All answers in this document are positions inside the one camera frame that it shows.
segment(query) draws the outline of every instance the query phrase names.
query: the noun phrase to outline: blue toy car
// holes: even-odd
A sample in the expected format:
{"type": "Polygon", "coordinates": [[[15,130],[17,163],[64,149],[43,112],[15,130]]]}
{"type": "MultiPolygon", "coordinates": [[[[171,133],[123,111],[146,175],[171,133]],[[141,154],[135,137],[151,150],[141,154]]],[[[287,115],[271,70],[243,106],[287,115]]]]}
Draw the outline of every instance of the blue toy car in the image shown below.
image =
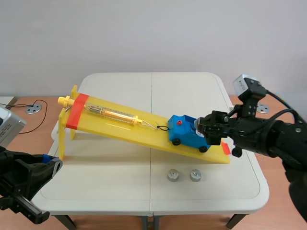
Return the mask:
{"type": "Polygon", "coordinates": [[[176,116],[173,115],[168,120],[168,137],[173,145],[187,145],[199,149],[204,153],[209,148],[206,139],[196,134],[194,121],[196,119],[187,115],[176,116]]]}

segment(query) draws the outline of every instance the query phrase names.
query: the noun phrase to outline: black string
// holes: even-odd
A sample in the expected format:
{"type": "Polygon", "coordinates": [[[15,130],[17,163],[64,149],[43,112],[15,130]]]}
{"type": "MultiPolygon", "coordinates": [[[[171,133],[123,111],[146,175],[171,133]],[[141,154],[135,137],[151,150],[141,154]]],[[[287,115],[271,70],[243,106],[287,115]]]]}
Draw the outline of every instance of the black string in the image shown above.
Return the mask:
{"type": "Polygon", "coordinates": [[[169,131],[169,127],[167,127],[167,126],[157,126],[157,128],[159,128],[159,129],[161,129],[163,131],[169,131]]]}
{"type": "Polygon", "coordinates": [[[33,107],[33,105],[30,105],[30,104],[14,104],[14,105],[8,105],[8,104],[2,104],[2,103],[0,103],[0,105],[5,105],[5,106],[7,106],[8,108],[12,108],[12,107],[14,107],[14,108],[23,108],[23,107],[29,107],[29,106],[33,107]]]}
{"type": "MultiPolygon", "coordinates": [[[[40,100],[40,99],[36,100],[35,102],[38,102],[38,101],[45,102],[44,100],[40,100]]],[[[4,105],[4,106],[7,106],[8,108],[12,108],[12,107],[14,107],[14,108],[23,108],[23,107],[34,107],[35,102],[33,104],[14,104],[14,105],[8,105],[8,104],[2,104],[2,103],[0,103],[0,104],[4,105]]],[[[21,132],[19,134],[31,133],[34,130],[38,129],[42,125],[42,123],[44,122],[44,120],[46,118],[47,108],[48,108],[48,103],[47,102],[45,102],[45,103],[46,103],[46,110],[45,110],[45,115],[44,115],[44,118],[43,118],[42,122],[36,128],[34,128],[34,129],[30,130],[30,131],[27,131],[27,132],[21,132]]]]}
{"type": "Polygon", "coordinates": [[[34,128],[34,129],[32,129],[32,130],[30,130],[30,131],[27,131],[27,132],[22,132],[22,133],[19,133],[19,134],[26,134],[26,133],[31,133],[31,132],[33,132],[34,130],[36,130],[36,129],[38,129],[41,125],[42,125],[42,123],[44,122],[44,120],[45,120],[45,118],[46,118],[46,115],[47,115],[47,108],[48,108],[48,103],[46,102],[46,101],[44,101],[44,100],[40,100],[40,99],[38,99],[38,100],[36,100],[35,102],[38,102],[38,101],[41,101],[41,102],[45,102],[46,103],[46,110],[45,110],[45,115],[44,115],[44,118],[43,118],[43,120],[42,120],[42,122],[36,127],[36,128],[34,128]]]}

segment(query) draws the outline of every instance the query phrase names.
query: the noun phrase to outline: wire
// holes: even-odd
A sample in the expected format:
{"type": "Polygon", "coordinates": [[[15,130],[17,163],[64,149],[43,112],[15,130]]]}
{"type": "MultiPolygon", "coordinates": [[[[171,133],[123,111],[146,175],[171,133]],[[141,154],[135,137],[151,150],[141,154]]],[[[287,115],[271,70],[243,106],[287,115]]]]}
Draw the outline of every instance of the wire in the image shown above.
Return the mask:
{"type": "MultiPolygon", "coordinates": [[[[288,109],[293,109],[287,102],[285,102],[283,99],[281,99],[279,96],[277,96],[276,94],[272,93],[271,91],[267,90],[267,94],[272,96],[273,98],[275,98],[277,101],[279,101],[280,103],[282,103],[284,106],[286,106],[288,109]]],[[[299,117],[299,121],[302,123],[306,123],[306,121],[298,114],[299,117]]]]}
{"type": "Polygon", "coordinates": [[[294,116],[294,120],[295,122],[298,121],[299,119],[299,115],[297,113],[297,111],[295,111],[294,109],[284,109],[282,111],[279,111],[278,113],[276,113],[275,115],[271,116],[268,120],[264,121],[263,124],[259,127],[257,127],[254,130],[248,131],[248,132],[240,132],[241,135],[247,136],[250,134],[253,134],[255,132],[257,132],[258,130],[262,129],[263,127],[267,126],[269,123],[271,123],[272,121],[274,121],[276,118],[280,117],[281,115],[285,114],[285,113],[292,113],[294,116]]]}
{"type": "MultiPolygon", "coordinates": [[[[44,115],[44,118],[43,118],[42,122],[41,122],[36,128],[34,128],[34,129],[30,130],[30,131],[27,131],[27,132],[21,132],[21,133],[19,133],[19,134],[31,133],[31,132],[33,132],[34,130],[38,129],[38,128],[43,124],[43,122],[44,122],[44,120],[45,120],[45,118],[46,118],[46,115],[47,115],[48,103],[47,103],[46,101],[40,100],[40,99],[37,99],[35,102],[38,102],[38,101],[41,101],[41,102],[45,102],[45,103],[46,103],[45,115],[44,115]]],[[[2,103],[0,103],[0,105],[7,106],[7,107],[9,107],[9,108],[12,108],[12,107],[14,107],[14,108],[23,108],[23,107],[33,107],[34,104],[35,104],[35,102],[34,102],[33,104],[14,104],[14,105],[8,105],[8,104],[2,104],[2,103]]]]}
{"type": "Polygon", "coordinates": [[[34,130],[38,129],[38,128],[43,124],[43,122],[44,122],[44,120],[45,120],[45,118],[46,118],[46,115],[47,115],[48,103],[47,103],[46,101],[40,100],[40,99],[36,100],[35,102],[38,102],[38,101],[41,101],[41,102],[45,102],[45,103],[46,103],[45,115],[44,115],[44,118],[43,118],[42,122],[41,122],[36,128],[34,128],[34,129],[30,130],[30,131],[27,131],[27,132],[21,132],[21,133],[19,133],[19,134],[31,133],[31,132],[33,132],[34,130]]]}
{"type": "Polygon", "coordinates": [[[2,103],[0,103],[0,105],[5,105],[5,106],[7,106],[7,107],[9,107],[9,108],[12,108],[12,107],[14,107],[14,108],[22,108],[22,107],[29,107],[29,106],[33,107],[33,105],[30,105],[30,104],[14,104],[14,105],[8,105],[8,104],[2,104],[2,103]]]}

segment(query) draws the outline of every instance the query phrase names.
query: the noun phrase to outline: white table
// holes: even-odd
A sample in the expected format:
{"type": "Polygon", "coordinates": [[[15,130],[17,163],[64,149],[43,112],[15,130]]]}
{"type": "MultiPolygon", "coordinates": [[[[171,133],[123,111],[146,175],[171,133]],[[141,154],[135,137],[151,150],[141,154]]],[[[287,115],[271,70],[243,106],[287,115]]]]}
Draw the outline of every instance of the white table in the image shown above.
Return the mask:
{"type": "MultiPolygon", "coordinates": [[[[97,73],[83,80],[79,92],[164,117],[206,116],[232,106],[221,80],[211,73],[97,73]]],[[[56,132],[57,126],[50,155],[58,154],[56,132]]],[[[238,214],[231,228],[268,198],[252,152],[243,151],[230,164],[212,164],[79,132],[75,140],[66,140],[63,168],[33,202],[71,229],[63,215],[238,214]],[[167,179],[170,169],[180,173],[175,183],[167,179]],[[200,182],[189,179],[192,169],[201,171],[200,182]]]]}

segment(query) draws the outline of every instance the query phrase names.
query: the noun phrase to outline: orange tape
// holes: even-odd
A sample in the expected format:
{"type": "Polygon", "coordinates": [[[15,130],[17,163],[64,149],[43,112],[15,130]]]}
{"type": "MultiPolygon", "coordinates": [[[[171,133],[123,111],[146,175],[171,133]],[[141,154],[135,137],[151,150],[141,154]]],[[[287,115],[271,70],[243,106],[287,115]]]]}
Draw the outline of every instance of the orange tape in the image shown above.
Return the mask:
{"type": "Polygon", "coordinates": [[[68,117],[68,121],[66,123],[67,128],[71,129],[77,129],[81,113],[84,108],[84,104],[88,99],[88,95],[80,93],[78,97],[76,98],[75,102],[72,105],[71,108],[71,114],[68,117]]]}
{"type": "Polygon", "coordinates": [[[221,145],[222,145],[222,148],[223,148],[225,155],[230,155],[231,152],[230,152],[230,149],[229,149],[229,146],[227,145],[227,143],[222,141],[221,145]]]}

